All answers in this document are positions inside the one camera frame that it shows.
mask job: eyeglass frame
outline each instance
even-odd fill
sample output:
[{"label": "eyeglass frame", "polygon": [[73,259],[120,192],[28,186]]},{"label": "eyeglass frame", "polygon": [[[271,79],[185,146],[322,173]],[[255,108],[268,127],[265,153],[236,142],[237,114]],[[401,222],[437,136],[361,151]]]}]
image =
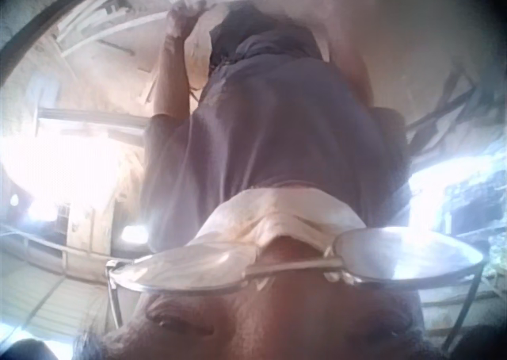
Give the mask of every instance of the eyeglass frame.
[{"label": "eyeglass frame", "polygon": [[353,275],[345,269],[344,263],[341,261],[339,256],[337,256],[334,251],[332,251],[333,256],[324,257],[322,259],[310,259],[303,261],[291,261],[284,262],[281,264],[269,264],[269,265],[259,265],[253,263],[245,268],[243,272],[242,281],[235,281],[229,285],[221,285],[220,287],[209,287],[209,288],[201,288],[199,290],[183,290],[183,289],[160,289],[145,285],[139,285],[135,283],[123,283],[121,285],[114,282],[111,278],[111,272],[117,269],[120,269],[122,266],[126,266],[132,264],[135,260],[132,261],[121,261],[121,260],[110,260],[106,263],[105,276],[108,283],[108,295],[109,295],[109,303],[111,305],[112,317],[114,320],[114,324],[116,328],[120,328],[123,326],[123,318],[120,310],[120,301],[118,298],[118,286],[124,287],[125,289],[130,289],[131,291],[136,291],[140,293],[168,293],[173,295],[192,295],[192,296],[206,296],[206,295],[217,295],[217,294],[227,294],[234,293],[239,291],[243,287],[247,286],[252,280],[257,278],[270,278],[278,274],[282,274],[289,271],[322,271],[324,274],[336,274],[339,273],[339,277],[336,281],[344,281],[349,285],[356,285],[359,287],[366,287],[369,289],[434,289],[437,287],[441,287],[443,285],[449,285],[453,281],[458,281],[460,279],[465,278],[469,275],[474,275],[472,279],[471,286],[468,290],[467,297],[463,302],[463,307],[459,312],[458,318],[456,319],[455,325],[450,331],[448,337],[444,341],[442,345],[442,349],[447,351],[451,346],[453,340],[459,333],[461,326],[463,325],[464,319],[468,314],[468,310],[471,307],[472,302],[475,299],[475,295],[478,290],[478,286],[482,279],[482,271],[487,262],[487,256],[483,256],[483,260],[469,266],[468,268],[457,270],[451,273],[446,273],[443,275],[429,277],[429,278],[416,278],[416,279],[404,279],[404,280],[382,280],[368,278],[368,277],[358,277]]}]

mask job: raised arm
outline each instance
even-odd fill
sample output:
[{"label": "raised arm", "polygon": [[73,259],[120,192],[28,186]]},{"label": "raised arm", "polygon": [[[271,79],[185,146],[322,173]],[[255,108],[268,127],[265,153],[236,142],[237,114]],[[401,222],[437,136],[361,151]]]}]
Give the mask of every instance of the raised arm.
[{"label": "raised arm", "polygon": [[184,44],[203,11],[202,4],[188,7],[178,3],[167,14],[166,38],[158,61],[154,114],[167,114],[178,120],[190,115]]}]

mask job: hand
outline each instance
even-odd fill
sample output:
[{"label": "hand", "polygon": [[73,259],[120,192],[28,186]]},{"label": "hand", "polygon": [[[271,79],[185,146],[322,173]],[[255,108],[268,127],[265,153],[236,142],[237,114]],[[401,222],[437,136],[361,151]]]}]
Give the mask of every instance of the hand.
[{"label": "hand", "polygon": [[205,10],[204,1],[192,6],[187,6],[184,2],[174,4],[167,14],[166,35],[186,40]]}]

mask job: white face mask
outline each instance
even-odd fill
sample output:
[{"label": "white face mask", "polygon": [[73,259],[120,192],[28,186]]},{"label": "white face mask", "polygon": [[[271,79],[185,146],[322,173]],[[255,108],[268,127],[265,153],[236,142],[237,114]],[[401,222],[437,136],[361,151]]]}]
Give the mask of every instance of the white face mask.
[{"label": "white face mask", "polygon": [[189,245],[249,243],[260,249],[275,238],[292,237],[324,252],[337,235],[365,228],[342,201],[314,188],[246,190],[221,204]]}]

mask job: gray shirt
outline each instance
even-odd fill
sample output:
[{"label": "gray shirt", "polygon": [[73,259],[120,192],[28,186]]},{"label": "gray shirt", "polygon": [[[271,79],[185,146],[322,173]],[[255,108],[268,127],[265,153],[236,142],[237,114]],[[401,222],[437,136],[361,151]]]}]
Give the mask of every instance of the gray shirt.
[{"label": "gray shirt", "polygon": [[368,226],[405,223],[402,117],[362,106],[335,66],[292,38],[250,37],[212,73],[187,121],[151,119],[141,206],[152,251],[185,245],[218,205],[252,187],[308,185]]}]

